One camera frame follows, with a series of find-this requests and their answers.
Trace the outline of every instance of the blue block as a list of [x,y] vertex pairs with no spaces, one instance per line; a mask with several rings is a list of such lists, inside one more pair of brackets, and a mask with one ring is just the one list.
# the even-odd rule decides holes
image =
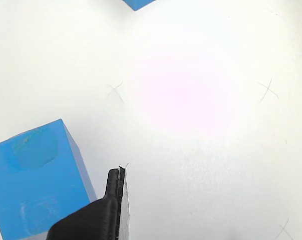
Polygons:
[[128,6],[130,6],[134,11],[141,9],[142,7],[150,4],[154,0],[124,0]]
[[61,119],[0,143],[4,240],[46,239],[53,224],[95,200],[80,151]]

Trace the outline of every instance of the cube face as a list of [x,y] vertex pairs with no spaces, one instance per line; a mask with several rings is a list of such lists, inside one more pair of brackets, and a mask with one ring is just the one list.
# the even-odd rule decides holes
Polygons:
[[92,185],[84,186],[82,180],[82,176],[88,178],[84,163],[79,169],[77,161],[82,159],[75,159],[80,154],[74,156],[68,134],[60,119],[0,143],[0,230],[4,240],[47,232],[54,223],[90,203],[86,188],[94,200]]
[[154,0],[124,0],[124,2],[126,2],[134,11],[141,9],[153,1]]

